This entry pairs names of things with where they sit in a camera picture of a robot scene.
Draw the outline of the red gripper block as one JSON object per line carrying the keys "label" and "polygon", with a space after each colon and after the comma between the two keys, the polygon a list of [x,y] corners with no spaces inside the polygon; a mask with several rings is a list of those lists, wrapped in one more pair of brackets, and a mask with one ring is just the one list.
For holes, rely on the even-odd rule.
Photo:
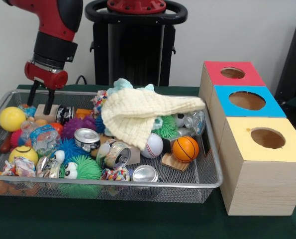
{"label": "red gripper block", "polygon": [[[38,81],[48,88],[48,100],[43,113],[50,114],[54,99],[55,90],[62,89],[68,81],[68,73],[65,70],[53,69],[36,62],[27,61],[24,67],[26,77],[32,81]],[[38,83],[34,83],[30,89],[27,105],[32,106]]]}

